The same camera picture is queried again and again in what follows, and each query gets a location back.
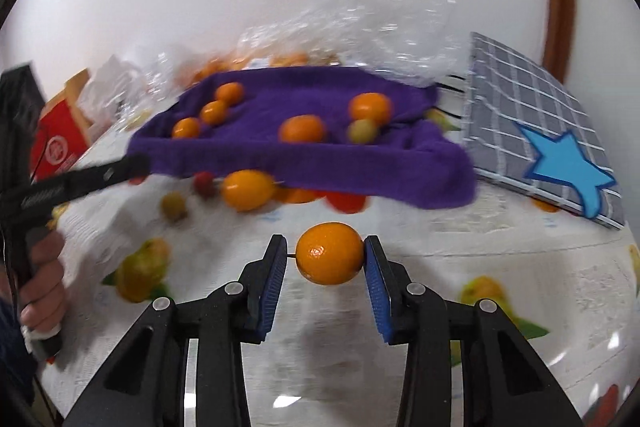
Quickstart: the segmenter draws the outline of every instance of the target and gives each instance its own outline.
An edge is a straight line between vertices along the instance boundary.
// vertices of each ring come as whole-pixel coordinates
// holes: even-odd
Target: human hand
[[[52,330],[66,312],[64,268],[58,259],[64,245],[64,237],[53,231],[31,248],[31,262],[37,272],[19,291],[20,302],[25,306],[20,323],[31,330],[41,333]],[[11,302],[9,281],[4,273],[0,274],[0,295]]]

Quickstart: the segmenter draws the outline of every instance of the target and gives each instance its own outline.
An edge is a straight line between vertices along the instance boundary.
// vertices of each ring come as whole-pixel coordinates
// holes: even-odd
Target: silver screw
[[[225,286],[225,293],[227,295],[239,295],[244,290],[244,286],[242,286],[239,282],[230,282]]]
[[[153,307],[157,312],[161,312],[162,310],[167,309],[169,304],[171,304],[171,301],[167,297],[158,297],[154,301]]]
[[[483,312],[493,313],[498,309],[498,305],[489,299],[482,299],[480,301],[480,309]]]
[[[411,293],[411,295],[422,295],[427,291],[427,288],[419,282],[411,282],[406,286],[406,290]]]

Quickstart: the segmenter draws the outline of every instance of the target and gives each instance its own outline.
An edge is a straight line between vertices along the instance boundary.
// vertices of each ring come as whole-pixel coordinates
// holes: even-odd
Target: white logo
[[[45,158],[51,165],[60,165],[66,158],[66,154],[69,152],[69,145],[63,136],[54,136],[47,143],[45,149]]]

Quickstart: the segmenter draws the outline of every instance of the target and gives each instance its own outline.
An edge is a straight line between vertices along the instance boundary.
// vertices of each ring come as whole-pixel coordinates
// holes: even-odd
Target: purple cloth
[[[226,122],[217,128],[202,124],[198,139],[171,140],[174,124],[197,117],[227,82],[240,82],[245,99],[230,108]],[[394,118],[374,144],[354,145],[346,137],[348,105],[363,92],[386,94]],[[187,90],[134,134],[128,152],[145,153],[152,172],[176,177],[258,169],[290,187],[385,196],[421,208],[461,206],[474,197],[473,166],[460,146],[424,120],[436,99],[435,86],[418,89],[356,68],[229,71]],[[280,124],[300,114],[322,118],[324,143],[278,142]]]

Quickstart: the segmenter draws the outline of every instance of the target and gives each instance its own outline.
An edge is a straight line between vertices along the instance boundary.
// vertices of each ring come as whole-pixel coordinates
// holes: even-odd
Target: person
[[[33,377],[37,363],[27,352],[20,326],[45,333],[62,320],[67,299],[62,282],[64,268],[59,256],[64,245],[62,234],[53,231],[31,248],[31,262],[37,270],[18,291],[19,302],[24,306],[19,324],[14,319],[9,281],[0,264],[0,360],[28,403],[34,398]]]

